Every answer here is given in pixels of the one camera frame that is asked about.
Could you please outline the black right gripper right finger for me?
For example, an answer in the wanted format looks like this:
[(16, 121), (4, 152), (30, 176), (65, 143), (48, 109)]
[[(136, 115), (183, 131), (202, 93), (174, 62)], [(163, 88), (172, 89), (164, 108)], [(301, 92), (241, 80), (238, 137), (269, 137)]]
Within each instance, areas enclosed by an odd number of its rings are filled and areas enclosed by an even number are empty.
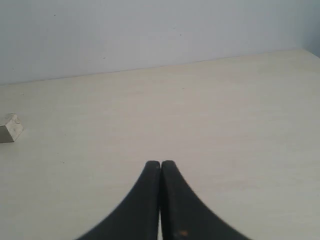
[(161, 230), (164, 240), (245, 240), (195, 194), (172, 160), (161, 164)]

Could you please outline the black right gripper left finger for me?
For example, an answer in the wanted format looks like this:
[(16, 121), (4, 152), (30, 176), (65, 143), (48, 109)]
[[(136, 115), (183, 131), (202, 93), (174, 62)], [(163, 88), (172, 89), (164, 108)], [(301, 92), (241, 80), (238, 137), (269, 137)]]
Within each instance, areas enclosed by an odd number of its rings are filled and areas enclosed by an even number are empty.
[(156, 240), (159, 231), (161, 166), (147, 161), (122, 202), (80, 240)]

